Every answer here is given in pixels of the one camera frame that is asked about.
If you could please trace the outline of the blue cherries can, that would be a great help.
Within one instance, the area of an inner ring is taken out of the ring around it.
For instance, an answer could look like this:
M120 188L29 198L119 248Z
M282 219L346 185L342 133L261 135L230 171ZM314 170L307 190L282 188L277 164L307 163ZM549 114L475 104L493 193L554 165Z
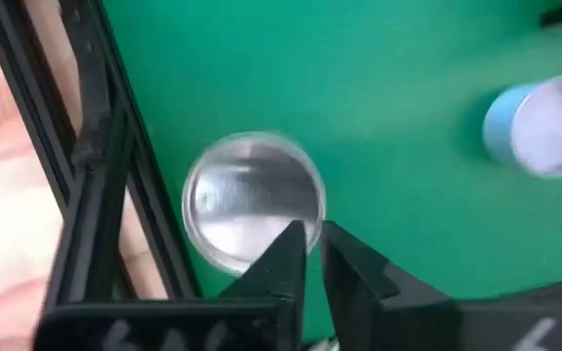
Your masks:
M482 139L499 163L562 177L562 75L503 91L486 112Z

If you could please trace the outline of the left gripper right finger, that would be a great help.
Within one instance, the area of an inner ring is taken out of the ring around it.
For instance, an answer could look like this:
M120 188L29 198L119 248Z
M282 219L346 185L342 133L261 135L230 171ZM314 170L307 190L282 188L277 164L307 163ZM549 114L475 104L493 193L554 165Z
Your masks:
M455 299L332 221L321 245L341 351L562 351L562 283Z

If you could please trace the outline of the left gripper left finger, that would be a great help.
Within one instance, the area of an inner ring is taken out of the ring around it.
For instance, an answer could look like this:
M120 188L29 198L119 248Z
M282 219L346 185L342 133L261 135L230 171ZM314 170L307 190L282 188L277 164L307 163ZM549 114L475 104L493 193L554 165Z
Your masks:
M34 351L301 351L305 262L293 220L218 297L65 304L41 319Z

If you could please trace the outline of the green pears can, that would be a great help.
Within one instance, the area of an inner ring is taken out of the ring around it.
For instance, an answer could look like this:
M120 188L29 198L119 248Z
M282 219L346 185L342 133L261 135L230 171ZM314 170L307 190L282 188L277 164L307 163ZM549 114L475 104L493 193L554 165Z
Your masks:
M181 194L186 235L211 265L240 276L294 220L306 248L318 243L326 187L294 141L242 132L211 143L190 167Z

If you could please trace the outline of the black aluminium table frame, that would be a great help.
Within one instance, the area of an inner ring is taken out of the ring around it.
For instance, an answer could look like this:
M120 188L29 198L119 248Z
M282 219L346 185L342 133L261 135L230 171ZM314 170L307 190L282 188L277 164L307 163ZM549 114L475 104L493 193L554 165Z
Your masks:
M77 60L74 131L23 0L0 0L0 65L63 216L44 306L134 295L118 251L131 196L171 299L200 294L101 0L58 0Z

